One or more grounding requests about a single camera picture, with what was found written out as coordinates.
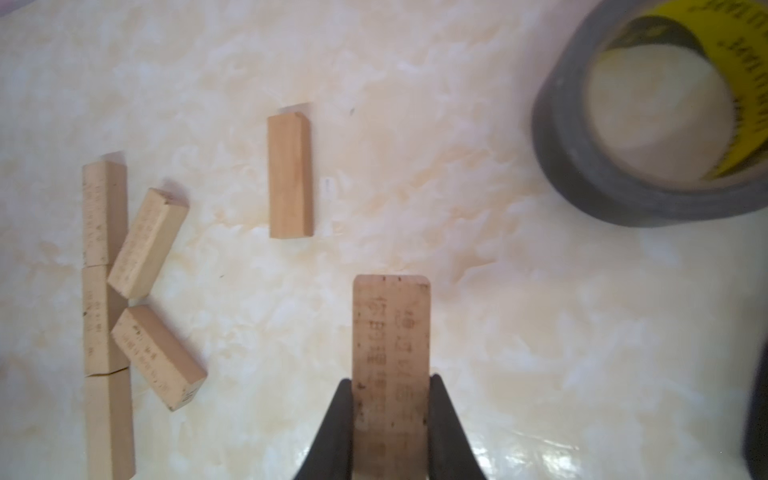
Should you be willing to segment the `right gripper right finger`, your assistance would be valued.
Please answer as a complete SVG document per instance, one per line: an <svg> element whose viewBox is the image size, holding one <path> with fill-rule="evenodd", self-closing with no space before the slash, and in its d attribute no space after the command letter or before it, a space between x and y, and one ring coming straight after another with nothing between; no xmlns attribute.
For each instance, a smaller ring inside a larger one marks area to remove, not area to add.
<svg viewBox="0 0 768 480"><path fill-rule="evenodd" d="M485 480L439 374L430 377L428 476L431 480Z"/></svg>

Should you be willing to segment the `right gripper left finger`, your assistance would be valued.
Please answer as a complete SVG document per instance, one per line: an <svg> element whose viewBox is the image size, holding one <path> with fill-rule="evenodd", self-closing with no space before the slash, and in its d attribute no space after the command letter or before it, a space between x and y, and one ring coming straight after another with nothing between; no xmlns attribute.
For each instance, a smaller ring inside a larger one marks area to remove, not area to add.
<svg viewBox="0 0 768 480"><path fill-rule="evenodd" d="M350 379L339 382L295 480L350 480L353 394Z"/></svg>

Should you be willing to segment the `long natural wood block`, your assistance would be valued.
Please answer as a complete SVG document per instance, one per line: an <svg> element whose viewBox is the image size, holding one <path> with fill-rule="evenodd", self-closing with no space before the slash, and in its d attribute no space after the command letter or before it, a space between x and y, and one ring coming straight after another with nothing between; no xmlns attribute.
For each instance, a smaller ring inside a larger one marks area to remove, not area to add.
<svg viewBox="0 0 768 480"><path fill-rule="evenodd" d="M131 374L128 368L85 379L88 479L136 474Z"/></svg>

